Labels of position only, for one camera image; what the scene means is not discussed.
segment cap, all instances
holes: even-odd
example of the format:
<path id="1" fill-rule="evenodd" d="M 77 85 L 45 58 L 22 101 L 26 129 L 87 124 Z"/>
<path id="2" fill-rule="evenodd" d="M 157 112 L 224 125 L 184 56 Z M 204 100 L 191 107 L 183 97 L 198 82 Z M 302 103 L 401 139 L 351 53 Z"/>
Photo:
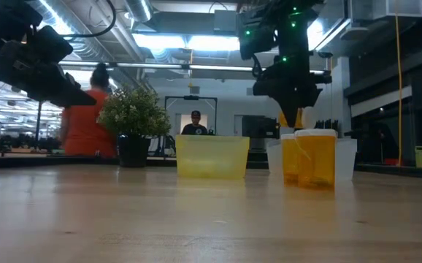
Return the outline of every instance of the cap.
<path id="1" fill-rule="evenodd" d="M 198 110 L 194 110 L 191 112 L 191 117 L 201 117 L 202 114 Z"/>

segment black cable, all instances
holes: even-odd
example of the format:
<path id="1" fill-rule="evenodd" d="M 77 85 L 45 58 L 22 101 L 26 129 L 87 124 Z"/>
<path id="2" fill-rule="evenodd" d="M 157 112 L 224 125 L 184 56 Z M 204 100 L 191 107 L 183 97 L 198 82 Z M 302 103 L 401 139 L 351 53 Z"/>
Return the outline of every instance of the black cable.
<path id="1" fill-rule="evenodd" d="M 223 3 L 219 2 L 219 1 L 215 1 L 214 3 L 211 4 L 211 7 L 208 10 L 208 13 L 211 13 L 211 8 L 214 7 L 215 4 L 220 4 L 221 6 L 223 6 L 224 8 L 226 8 L 227 11 L 229 11 L 229 9 L 227 9 L 226 5 L 224 5 Z"/>
<path id="2" fill-rule="evenodd" d="M 61 35 L 62 37 L 73 37 L 73 38 L 88 38 L 88 37 L 99 37 L 102 36 L 103 34 L 108 33 L 112 28 L 114 28 L 115 26 L 115 22 L 117 22 L 117 12 L 115 11 L 115 7 L 114 4 L 112 3 L 112 1 L 110 0 L 106 0 L 106 2 L 109 4 L 110 9 L 112 10 L 112 22 L 111 24 L 104 29 L 103 31 L 100 31 L 99 33 L 95 33 L 95 34 L 66 34 L 66 35 Z"/>
<path id="3" fill-rule="evenodd" d="M 252 55 L 253 58 L 253 68 L 252 68 L 252 75 L 256 78 L 260 78 L 261 73 L 263 72 L 263 69 L 261 68 L 260 61 L 256 57 L 255 54 Z"/>

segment orange shirt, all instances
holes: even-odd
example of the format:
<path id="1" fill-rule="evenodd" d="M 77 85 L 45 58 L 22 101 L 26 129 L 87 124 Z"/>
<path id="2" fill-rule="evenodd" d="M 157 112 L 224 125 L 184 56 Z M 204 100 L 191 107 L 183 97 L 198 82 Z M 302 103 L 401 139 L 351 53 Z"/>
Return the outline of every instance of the orange shirt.
<path id="1" fill-rule="evenodd" d="M 62 113 L 68 120 L 68 134 L 65 142 L 65 154 L 70 156 L 95 156 L 99 153 L 105 158 L 116 156 L 113 136 L 100 124 L 97 118 L 104 106 L 108 94 L 99 90 L 87 93 L 96 99 L 94 106 L 72 106 Z"/>

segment yellow cable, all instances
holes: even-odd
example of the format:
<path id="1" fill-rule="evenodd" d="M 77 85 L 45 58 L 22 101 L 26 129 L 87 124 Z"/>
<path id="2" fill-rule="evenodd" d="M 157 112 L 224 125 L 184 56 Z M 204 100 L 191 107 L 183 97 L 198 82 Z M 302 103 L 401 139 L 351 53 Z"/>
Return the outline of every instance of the yellow cable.
<path id="1" fill-rule="evenodd" d="M 399 76 L 399 162 L 402 164 L 402 65 L 401 65 L 401 41 L 399 38 L 399 18 L 398 18 L 398 0 L 395 0 L 395 20 L 396 20 L 396 47 L 398 55 L 398 76 Z"/>

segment man in black shirt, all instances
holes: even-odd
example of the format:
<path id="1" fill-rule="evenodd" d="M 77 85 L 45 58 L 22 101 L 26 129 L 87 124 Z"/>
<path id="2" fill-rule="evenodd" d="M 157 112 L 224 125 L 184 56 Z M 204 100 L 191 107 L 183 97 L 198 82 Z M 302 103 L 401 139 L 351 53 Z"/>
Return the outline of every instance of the man in black shirt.
<path id="1" fill-rule="evenodd" d="M 183 127 L 182 135 L 208 135 L 208 131 L 199 122 L 202 114 L 198 110 L 191 113 L 191 123 Z"/>

